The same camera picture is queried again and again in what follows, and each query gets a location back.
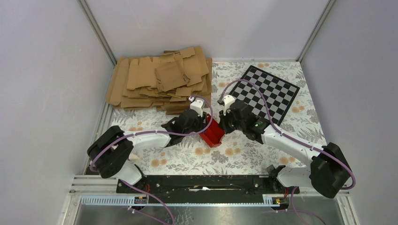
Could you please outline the red paper box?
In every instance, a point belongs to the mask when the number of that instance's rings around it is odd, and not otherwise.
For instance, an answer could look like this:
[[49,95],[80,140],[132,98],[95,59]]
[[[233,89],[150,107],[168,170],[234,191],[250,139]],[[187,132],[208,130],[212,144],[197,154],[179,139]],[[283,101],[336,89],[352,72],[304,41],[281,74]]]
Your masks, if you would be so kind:
[[199,135],[210,148],[214,148],[221,145],[225,132],[219,127],[219,123],[216,120],[212,120],[212,122],[209,123],[210,119],[210,114],[204,112],[199,130],[204,129],[208,124],[210,125],[205,131],[200,132]]

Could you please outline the stack of brown cardboard blanks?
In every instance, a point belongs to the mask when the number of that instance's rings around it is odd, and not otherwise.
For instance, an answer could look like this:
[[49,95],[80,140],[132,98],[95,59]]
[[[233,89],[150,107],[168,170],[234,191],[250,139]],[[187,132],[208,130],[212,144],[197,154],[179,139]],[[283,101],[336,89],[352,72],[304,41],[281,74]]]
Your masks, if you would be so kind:
[[164,51],[158,56],[122,56],[116,63],[106,102],[125,111],[155,107],[167,114],[179,114],[189,108],[191,95],[210,100],[212,63],[200,46]]

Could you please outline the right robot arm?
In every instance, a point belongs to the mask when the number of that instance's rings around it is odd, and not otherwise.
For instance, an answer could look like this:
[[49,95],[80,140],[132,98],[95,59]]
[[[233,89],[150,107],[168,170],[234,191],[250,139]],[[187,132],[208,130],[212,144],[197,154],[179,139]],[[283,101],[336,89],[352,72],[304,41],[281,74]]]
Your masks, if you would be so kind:
[[356,179],[340,147],[332,142],[320,145],[294,136],[281,129],[271,118],[254,114],[247,103],[227,95],[218,100],[219,126],[229,134],[241,131],[249,140],[282,150],[304,164],[269,167],[269,187],[275,193],[287,187],[313,188],[326,198],[334,198],[340,190],[351,189]]

